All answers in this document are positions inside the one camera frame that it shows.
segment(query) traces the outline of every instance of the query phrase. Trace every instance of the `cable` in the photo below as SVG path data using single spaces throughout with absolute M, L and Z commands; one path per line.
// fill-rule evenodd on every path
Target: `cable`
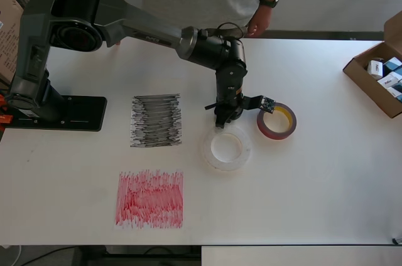
M 145 251 L 144 254 L 146 255 L 146 254 L 149 253 L 150 251 L 152 251 L 152 250 L 154 250 L 154 249 L 157 249 L 157 248 L 166 250 L 166 251 L 167 251 L 168 253 L 170 253 L 171 255 L 174 255 L 174 253 L 173 253 L 169 248 L 163 247 L 163 246 L 154 246 L 154 247 L 151 247 L 150 249 L 148 249 L 147 251 Z
M 14 266 L 15 263 L 18 261 L 19 256 L 21 255 L 22 250 L 23 250 L 23 247 L 22 247 L 21 245 L 19 245 L 19 250 L 18 250 L 17 258 L 15 259 L 14 263 L 11 264 L 11 266 Z
M 37 258 L 34 258 L 34 259 L 30 260 L 30 261 L 25 262 L 25 263 L 22 264 L 21 266 L 28 265 L 28 264 L 30 264 L 30 263 L 32 263 L 32 262 L 35 262 L 35 261 L 39 260 L 40 258 L 44 258 L 44 257 L 46 257 L 46 256 L 48 256 L 48 255 L 51 255 L 52 253 L 60 252 L 60 251 L 62 251 L 62 250 L 66 250 L 66 249 L 72 249 L 72 248 L 75 248 L 75 247 L 77 247 L 77 246 L 69 246 L 69 247 L 63 247 L 63 248 L 59 248 L 59 249 L 56 249 L 56 250 L 52 250 L 51 252 L 45 253 L 44 255 L 41 255 L 41 256 L 39 256 L 39 257 L 37 257 Z
M 217 32 L 219 32 L 219 31 L 221 30 L 221 27 L 223 27 L 225 24 L 231 24 L 231 25 L 235 26 L 237 29 L 239 29 L 239 31 L 241 32 L 241 37 L 240 37 L 240 38 L 234 37 L 235 39 L 239 40 L 239 39 L 241 39 L 241 38 L 244 37 L 243 30 L 240 28 L 240 26 L 239 26 L 238 24 L 236 24 L 236 23 L 229 23 L 229 22 L 228 22 L 228 23 L 222 23 L 222 24 L 220 24 L 220 25 L 216 28 L 215 33 L 214 33 L 213 36 L 217 36 Z

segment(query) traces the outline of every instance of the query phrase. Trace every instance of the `masking tape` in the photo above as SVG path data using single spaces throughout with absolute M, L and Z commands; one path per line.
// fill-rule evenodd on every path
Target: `masking tape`
M 261 110 L 257 116 L 257 125 L 258 129 L 270 139 L 275 139 L 280 141 L 282 139 L 286 139 L 289 135 L 291 135 L 296 129 L 296 115 L 294 112 L 285 104 L 282 103 L 275 103 L 274 112 L 281 112 L 283 113 L 289 121 L 289 126 L 286 131 L 284 132 L 275 132 L 269 129 L 264 123 L 264 114 L 265 111 Z
M 233 161 L 225 162 L 217 159 L 212 152 L 212 141 L 215 136 L 220 134 L 232 134 L 236 136 L 241 143 L 241 153 L 240 155 Z M 208 161 L 208 163 L 219 170 L 222 171 L 233 171 L 240 169 L 245 165 L 250 158 L 251 155 L 251 141 L 250 138 L 245 134 L 242 130 L 235 126 L 226 125 L 224 129 L 221 128 L 213 128 L 205 137 L 204 140 L 204 157 Z

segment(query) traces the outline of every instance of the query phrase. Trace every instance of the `robotic arm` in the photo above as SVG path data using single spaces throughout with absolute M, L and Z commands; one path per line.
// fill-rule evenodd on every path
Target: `robotic arm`
M 239 40 L 210 36 L 193 27 L 178 29 L 124 0 L 33 0 L 21 18 L 17 68 L 6 100 L 34 119 L 60 121 L 68 103 L 50 85 L 46 60 L 51 46 L 94 51 L 133 37 L 176 50 L 181 59 L 216 71 L 216 127 L 240 117 L 244 109 L 273 112 L 274 101 L 242 94 L 246 75 Z

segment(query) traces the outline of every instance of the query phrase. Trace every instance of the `red tape roll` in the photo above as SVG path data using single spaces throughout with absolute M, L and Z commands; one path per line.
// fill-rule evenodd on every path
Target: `red tape roll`
M 269 129 L 264 123 L 264 114 L 265 111 L 261 110 L 257 116 L 257 126 L 258 129 L 270 139 L 274 139 L 280 141 L 282 139 L 286 139 L 290 136 L 296 129 L 296 115 L 295 113 L 285 104 L 275 103 L 274 112 L 282 112 L 286 115 L 289 120 L 289 127 L 287 131 L 284 132 L 275 132 Z

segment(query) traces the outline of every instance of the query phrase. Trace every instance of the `black scribble drawing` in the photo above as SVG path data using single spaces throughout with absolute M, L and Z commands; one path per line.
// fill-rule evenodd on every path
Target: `black scribble drawing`
M 131 147 L 175 146 L 182 143 L 180 94 L 133 97 Z

